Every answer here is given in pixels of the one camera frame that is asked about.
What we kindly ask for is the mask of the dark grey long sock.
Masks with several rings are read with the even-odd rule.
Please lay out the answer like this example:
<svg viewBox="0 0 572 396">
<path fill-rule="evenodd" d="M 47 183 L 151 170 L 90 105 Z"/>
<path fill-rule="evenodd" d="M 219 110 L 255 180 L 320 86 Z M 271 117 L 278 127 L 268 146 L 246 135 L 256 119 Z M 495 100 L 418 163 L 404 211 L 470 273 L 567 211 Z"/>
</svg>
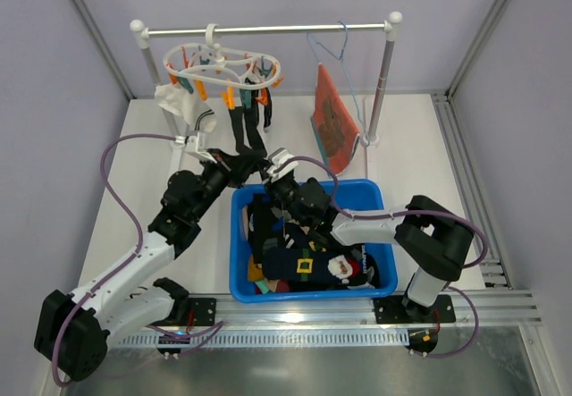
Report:
<svg viewBox="0 0 572 396">
<path fill-rule="evenodd" d="M 253 155 L 254 151 L 250 148 L 245 128 L 243 116 L 243 107 L 236 106 L 234 110 L 228 110 L 231 119 L 231 129 L 235 140 L 235 150 L 239 155 Z"/>
</svg>

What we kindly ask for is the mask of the black white pinstripe sock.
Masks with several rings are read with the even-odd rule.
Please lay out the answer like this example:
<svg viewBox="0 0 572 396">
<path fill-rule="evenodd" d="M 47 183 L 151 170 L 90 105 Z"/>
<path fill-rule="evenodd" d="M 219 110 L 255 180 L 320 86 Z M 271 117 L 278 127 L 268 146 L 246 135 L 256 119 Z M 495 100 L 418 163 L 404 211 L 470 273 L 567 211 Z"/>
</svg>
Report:
<svg viewBox="0 0 572 396">
<path fill-rule="evenodd" d="M 263 130 L 268 132 L 272 126 L 273 118 L 273 100 L 269 88 L 263 88 L 257 100 L 264 108 Z"/>
</svg>

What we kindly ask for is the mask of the white oval clip hanger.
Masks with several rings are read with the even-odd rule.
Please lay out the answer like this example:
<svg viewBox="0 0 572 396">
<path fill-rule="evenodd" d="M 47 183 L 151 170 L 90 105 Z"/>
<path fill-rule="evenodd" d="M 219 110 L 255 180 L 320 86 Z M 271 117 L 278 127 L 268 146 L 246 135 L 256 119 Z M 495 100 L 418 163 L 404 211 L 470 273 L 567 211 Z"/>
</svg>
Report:
<svg viewBox="0 0 572 396">
<path fill-rule="evenodd" d="M 163 57 L 163 66 L 177 80 L 258 90 L 283 81 L 282 66 L 272 55 L 222 46 L 215 35 L 217 25 L 206 27 L 202 43 L 175 46 Z"/>
</svg>

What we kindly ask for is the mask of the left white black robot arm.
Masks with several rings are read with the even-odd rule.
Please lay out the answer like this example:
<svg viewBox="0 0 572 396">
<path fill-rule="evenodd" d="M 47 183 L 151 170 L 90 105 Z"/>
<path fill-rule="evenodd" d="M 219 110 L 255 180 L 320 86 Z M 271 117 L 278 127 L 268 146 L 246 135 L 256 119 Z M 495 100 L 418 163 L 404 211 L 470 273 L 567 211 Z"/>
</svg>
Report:
<svg viewBox="0 0 572 396">
<path fill-rule="evenodd" d="M 34 348 L 51 363 L 60 387 L 79 382 L 101 365 L 108 349 L 138 329 L 179 316 L 189 294 L 163 279 L 143 294 L 130 292 L 187 250 L 199 222 L 227 188 L 239 188 L 260 159 L 217 148 L 201 157 L 203 170 L 179 170 L 167 182 L 161 208 L 136 244 L 94 280 L 69 293 L 52 291 L 42 303 Z"/>
</svg>

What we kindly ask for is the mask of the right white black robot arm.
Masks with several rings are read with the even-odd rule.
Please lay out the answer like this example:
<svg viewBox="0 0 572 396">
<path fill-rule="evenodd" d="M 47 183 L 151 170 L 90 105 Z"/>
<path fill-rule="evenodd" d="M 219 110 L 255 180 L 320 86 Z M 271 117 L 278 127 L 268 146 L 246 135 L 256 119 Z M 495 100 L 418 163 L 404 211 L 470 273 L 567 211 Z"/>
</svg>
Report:
<svg viewBox="0 0 572 396">
<path fill-rule="evenodd" d="M 477 234 L 469 221 L 422 195 L 395 211 L 356 211 L 338 207 L 335 195 L 314 178 L 268 182 L 265 191 L 291 218 L 284 246 L 270 247 L 262 257 L 267 279 L 361 287 L 368 278 L 358 249 L 399 246 L 417 265 L 402 298 L 414 321 L 433 316 L 440 292 L 461 276 Z"/>
</svg>

